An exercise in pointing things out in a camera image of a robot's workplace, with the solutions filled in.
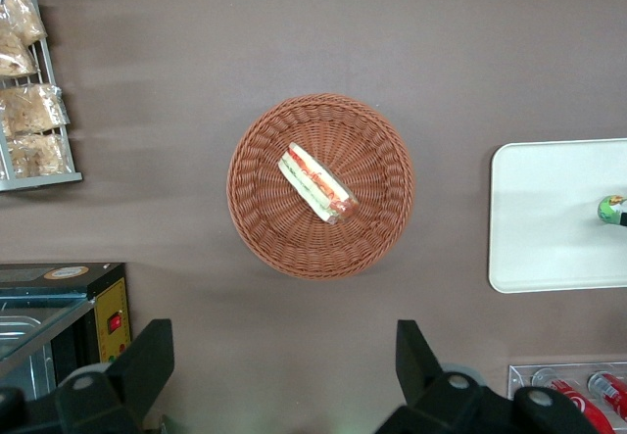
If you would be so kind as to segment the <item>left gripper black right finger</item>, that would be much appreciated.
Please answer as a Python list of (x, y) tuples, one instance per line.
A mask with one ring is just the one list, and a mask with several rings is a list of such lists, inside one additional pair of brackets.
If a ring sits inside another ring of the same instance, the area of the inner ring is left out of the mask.
[(400, 319), (395, 369), (406, 404), (414, 406), (444, 370), (414, 320)]

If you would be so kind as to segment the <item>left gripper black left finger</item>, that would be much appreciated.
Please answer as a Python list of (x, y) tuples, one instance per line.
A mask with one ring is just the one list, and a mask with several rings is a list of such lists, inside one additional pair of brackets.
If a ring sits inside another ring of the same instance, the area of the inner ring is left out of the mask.
[(172, 323), (153, 319), (108, 368), (123, 407), (142, 424), (174, 370)]

